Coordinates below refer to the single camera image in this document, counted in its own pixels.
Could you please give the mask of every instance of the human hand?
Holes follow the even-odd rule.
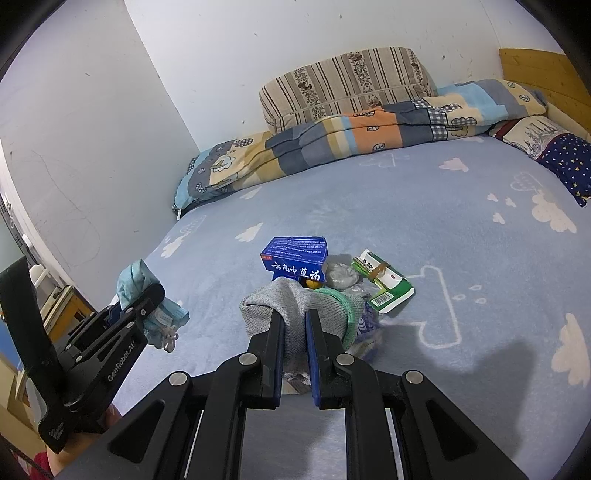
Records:
[[[119,410],[113,404],[109,405],[105,412],[107,429],[110,429],[120,418],[121,413],[119,413]],[[60,453],[54,453],[53,450],[47,447],[47,460],[49,461],[51,473],[53,475],[60,473],[99,437],[99,433],[72,433]]]

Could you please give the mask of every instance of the metal screw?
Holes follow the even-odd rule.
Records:
[[[241,365],[252,365],[256,362],[256,355],[254,353],[243,353],[238,357]]]
[[[187,381],[187,375],[183,372],[175,372],[168,378],[168,383],[173,387],[183,385]]]
[[[406,379],[408,381],[408,383],[412,383],[412,384],[419,384],[424,380],[424,376],[421,372],[417,372],[416,370],[411,370],[410,372],[407,372],[406,374]]]
[[[339,365],[351,365],[355,362],[355,357],[353,355],[349,355],[348,353],[342,353],[337,356],[336,362]]]

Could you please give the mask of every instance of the patterned blanket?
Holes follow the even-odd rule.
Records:
[[[545,113],[544,100],[505,80],[439,89],[439,96],[332,115],[289,128],[230,140],[202,152],[177,189],[174,208],[186,213],[214,197],[316,165],[390,148],[469,137],[503,120]]]

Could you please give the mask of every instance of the blue bed sheet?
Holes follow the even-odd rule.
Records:
[[[191,320],[172,354],[142,353],[116,405],[243,352],[238,303],[271,280],[259,253],[322,235],[329,254],[369,248],[417,290],[383,317],[374,367],[424,372],[530,479],[550,479],[591,417],[590,215],[488,137],[348,158],[198,207],[146,259]],[[343,419],[307,395],[249,413],[242,478],[345,478]]]

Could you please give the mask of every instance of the clear plastic bag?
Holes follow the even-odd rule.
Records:
[[[359,281],[359,274],[350,265],[329,263],[326,265],[326,286],[343,291]]]
[[[344,292],[359,295],[360,297],[363,297],[367,300],[379,292],[379,290],[380,288],[375,283],[371,283],[370,281],[361,281],[345,289]]]
[[[371,362],[382,345],[383,331],[379,323],[378,312],[365,302],[363,315],[357,322],[357,337],[347,353]]]

